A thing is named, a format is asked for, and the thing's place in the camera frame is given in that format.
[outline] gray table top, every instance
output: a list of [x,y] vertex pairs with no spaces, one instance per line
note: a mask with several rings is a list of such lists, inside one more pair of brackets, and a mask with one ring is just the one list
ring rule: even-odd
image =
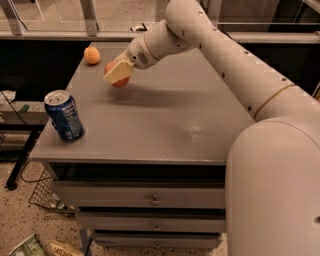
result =
[[103,79],[104,66],[128,43],[93,43],[101,61],[79,64],[67,90],[85,135],[60,140],[49,121],[30,157],[52,162],[216,164],[253,120],[197,49],[135,70],[122,88]]

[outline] glass window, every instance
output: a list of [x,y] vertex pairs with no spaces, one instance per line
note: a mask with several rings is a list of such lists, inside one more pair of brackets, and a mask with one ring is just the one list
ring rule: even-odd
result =
[[130,31],[163,18],[168,0],[95,0],[100,31]]
[[219,28],[227,32],[314,32],[320,28],[320,14],[301,0],[225,0]]
[[79,0],[12,0],[30,31],[85,31]]

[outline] drawer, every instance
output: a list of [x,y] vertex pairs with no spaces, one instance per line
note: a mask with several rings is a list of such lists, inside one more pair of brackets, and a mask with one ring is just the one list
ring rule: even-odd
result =
[[219,237],[216,235],[94,233],[93,238],[98,245],[105,247],[214,249],[220,244]]
[[214,215],[78,212],[76,217],[84,228],[90,230],[200,233],[226,231],[224,216]]
[[222,184],[55,181],[53,190],[66,205],[75,207],[225,208]]

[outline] black cable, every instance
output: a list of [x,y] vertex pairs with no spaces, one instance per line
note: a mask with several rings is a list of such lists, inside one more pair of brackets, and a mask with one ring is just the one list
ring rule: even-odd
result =
[[89,242],[88,242],[87,250],[86,250],[86,253],[85,253],[85,255],[84,255],[84,256],[87,256],[87,255],[88,255],[88,252],[89,252],[89,250],[90,250],[90,245],[91,245],[91,243],[92,243],[92,236],[90,236],[90,238],[89,238]]
[[6,101],[9,103],[10,107],[12,108],[12,110],[14,111],[14,113],[16,113],[17,117],[20,119],[20,121],[24,124],[24,125],[28,125],[18,114],[18,112],[14,109],[14,107],[12,106],[11,102],[8,100],[8,98],[6,97],[6,95],[4,95],[4,93],[2,91],[0,91],[3,95],[3,97],[6,99]]
[[21,180],[23,180],[24,182],[27,182],[27,183],[36,183],[36,182],[40,182],[40,181],[43,181],[43,180],[48,180],[48,179],[51,179],[51,177],[48,177],[48,178],[44,178],[44,179],[38,179],[38,180],[26,180],[23,178],[22,174],[23,172],[25,171],[25,169],[27,168],[27,166],[30,164],[30,160],[26,163],[26,165],[23,167],[23,169],[21,170],[20,172],[20,178]]

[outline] black stand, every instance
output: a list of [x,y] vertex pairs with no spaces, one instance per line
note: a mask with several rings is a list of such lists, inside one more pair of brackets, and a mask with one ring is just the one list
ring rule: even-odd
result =
[[10,174],[10,177],[7,180],[5,188],[8,190],[15,190],[17,188],[16,179],[20,173],[21,167],[25,163],[25,160],[32,150],[36,140],[39,138],[39,132],[42,131],[43,128],[44,125],[0,125],[0,130],[31,131],[23,150],[18,155],[18,160]]
[[85,256],[92,256],[91,250],[90,250],[90,245],[92,242],[92,236],[90,235],[89,237],[87,236],[87,230],[84,228],[80,230],[80,238],[81,238],[81,252]]

